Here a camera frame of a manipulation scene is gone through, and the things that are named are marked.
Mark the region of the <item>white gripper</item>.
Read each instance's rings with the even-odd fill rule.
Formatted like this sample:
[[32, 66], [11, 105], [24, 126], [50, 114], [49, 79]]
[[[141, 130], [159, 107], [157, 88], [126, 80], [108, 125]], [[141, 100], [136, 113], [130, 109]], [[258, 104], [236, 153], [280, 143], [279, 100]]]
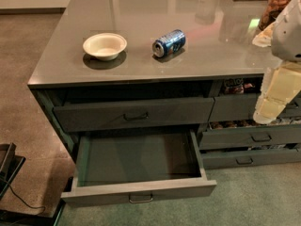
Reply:
[[260, 124], [274, 121], [301, 91], [301, 0], [291, 0], [277, 16], [271, 50], [275, 57], [288, 61], [264, 74], [253, 114], [253, 120]]

